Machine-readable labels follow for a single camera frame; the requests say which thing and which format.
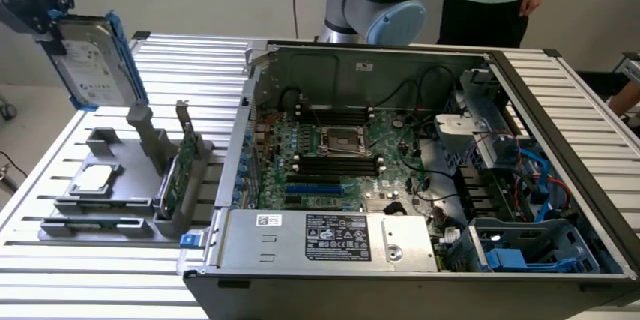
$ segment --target motherboard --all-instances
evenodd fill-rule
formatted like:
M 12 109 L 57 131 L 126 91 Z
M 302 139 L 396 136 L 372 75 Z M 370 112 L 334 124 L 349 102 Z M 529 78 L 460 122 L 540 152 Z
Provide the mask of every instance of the motherboard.
M 416 171 L 420 135 L 410 121 L 418 121 L 413 115 L 386 111 L 262 114 L 254 131 L 258 208 L 424 214 L 428 205 L 416 194 L 428 181 Z

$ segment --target person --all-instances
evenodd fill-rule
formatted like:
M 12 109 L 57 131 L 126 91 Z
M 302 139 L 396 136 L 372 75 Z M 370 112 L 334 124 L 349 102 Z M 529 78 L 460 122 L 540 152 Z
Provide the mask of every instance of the person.
M 518 48 L 542 0 L 444 0 L 438 44 Z

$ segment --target blue latch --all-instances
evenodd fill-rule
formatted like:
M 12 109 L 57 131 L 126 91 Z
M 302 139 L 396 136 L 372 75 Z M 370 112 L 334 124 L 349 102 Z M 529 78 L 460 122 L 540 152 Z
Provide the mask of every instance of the blue latch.
M 526 264 L 520 249 L 492 249 L 486 261 L 494 271 L 528 273 L 565 273 L 578 262 L 576 258 L 566 258 L 558 262 Z
M 180 249 L 200 249 L 200 239 L 202 238 L 201 234 L 182 234 L 180 237 Z

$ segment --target green circuit board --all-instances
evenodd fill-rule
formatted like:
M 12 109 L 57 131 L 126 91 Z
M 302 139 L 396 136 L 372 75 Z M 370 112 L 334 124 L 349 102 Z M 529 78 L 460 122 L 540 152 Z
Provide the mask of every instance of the green circuit board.
M 262 167 L 261 192 L 257 206 L 264 209 L 278 210 L 336 210 L 336 211 L 381 211 L 392 201 L 400 201 L 406 210 L 412 209 L 413 194 L 406 191 L 406 180 L 418 185 L 421 174 L 409 169 L 400 159 L 398 143 L 412 146 L 414 134 L 406 127 L 398 127 L 406 115 L 394 112 L 377 112 L 374 118 L 362 129 L 365 151 L 361 157 L 382 157 L 385 171 L 380 176 L 341 176 L 340 186 L 344 193 L 336 195 L 300 195 L 298 204 L 286 204 L 285 188 L 286 176 L 293 175 L 290 168 L 294 154 L 301 156 L 326 155 L 322 147 L 321 125 L 298 124 L 292 114 L 270 112 L 262 114 L 268 123 L 264 127 L 262 139 Z M 334 129 L 353 129 L 353 127 L 330 127 Z M 408 153 L 402 157 L 405 163 L 421 169 L 418 157 Z

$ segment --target warning label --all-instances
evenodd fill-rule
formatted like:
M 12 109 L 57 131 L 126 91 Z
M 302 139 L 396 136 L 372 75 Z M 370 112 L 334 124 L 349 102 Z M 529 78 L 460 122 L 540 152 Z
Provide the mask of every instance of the warning label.
M 305 239 L 309 260 L 370 261 L 369 231 L 362 215 L 306 215 Z

